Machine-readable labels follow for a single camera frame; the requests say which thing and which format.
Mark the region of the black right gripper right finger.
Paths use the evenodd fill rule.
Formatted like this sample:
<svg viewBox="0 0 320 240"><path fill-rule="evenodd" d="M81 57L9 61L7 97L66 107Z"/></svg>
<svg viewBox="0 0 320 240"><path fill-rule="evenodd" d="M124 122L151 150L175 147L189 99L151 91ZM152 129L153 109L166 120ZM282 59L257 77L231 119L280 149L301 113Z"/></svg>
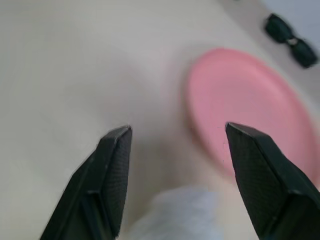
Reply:
<svg viewBox="0 0 320 240"><path fill-rule="evenodd" d="M259 240L320 240L320 192L273 139L225 125L235 180Z"/></svg>

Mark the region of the pink plate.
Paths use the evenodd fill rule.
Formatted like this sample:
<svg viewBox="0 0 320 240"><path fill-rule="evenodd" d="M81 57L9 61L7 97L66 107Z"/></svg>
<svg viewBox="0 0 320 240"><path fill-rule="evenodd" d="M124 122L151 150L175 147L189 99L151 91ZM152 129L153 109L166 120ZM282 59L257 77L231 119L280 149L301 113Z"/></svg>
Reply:
<svg viewBox="0 0 320 240"><path fill-rule="evenodd" d="M235 49L208 51L190 69L185 99L195 134L224 174L235 175L225 132L233 122L269 135L317 184L320 145L313 121L287 81L261 60Z"/></svg>

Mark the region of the black sunglasses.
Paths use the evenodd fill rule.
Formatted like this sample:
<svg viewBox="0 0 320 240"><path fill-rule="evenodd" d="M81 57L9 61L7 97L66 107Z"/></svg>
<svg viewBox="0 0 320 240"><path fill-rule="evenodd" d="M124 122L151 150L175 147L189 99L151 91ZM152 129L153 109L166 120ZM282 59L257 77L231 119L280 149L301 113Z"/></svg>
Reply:
<svg viewBox="0 0 320 240"><path fill-rule="evenodd" d="M296 36L293 28L280 16L271 13L263 24L264 32L276 43L286 45L291 57L304 69L316 65L319 55L304 39Z"/></svg>

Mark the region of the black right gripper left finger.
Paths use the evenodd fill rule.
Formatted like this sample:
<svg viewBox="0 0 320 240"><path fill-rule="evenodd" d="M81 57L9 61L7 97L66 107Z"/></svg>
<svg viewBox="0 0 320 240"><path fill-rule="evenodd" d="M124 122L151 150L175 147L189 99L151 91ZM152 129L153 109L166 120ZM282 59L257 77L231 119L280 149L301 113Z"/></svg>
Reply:
<svg viewBox="0 0 320 240"><path fill-rule="evenodd" d="M125 208L132 128L109 131L66 185L40 240L116 240Z"/></svg>

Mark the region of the crumpled white tissue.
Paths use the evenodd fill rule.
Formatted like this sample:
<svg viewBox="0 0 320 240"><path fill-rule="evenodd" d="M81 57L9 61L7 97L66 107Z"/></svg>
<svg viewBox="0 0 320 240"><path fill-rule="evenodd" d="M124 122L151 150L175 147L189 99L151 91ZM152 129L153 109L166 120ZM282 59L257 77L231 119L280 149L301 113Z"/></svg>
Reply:
<svg viewBox="0 0 320 240"><path fill-rule="evenodd" d="M249 240L230 191L183 186L147 201L124 240Z"/></svg>

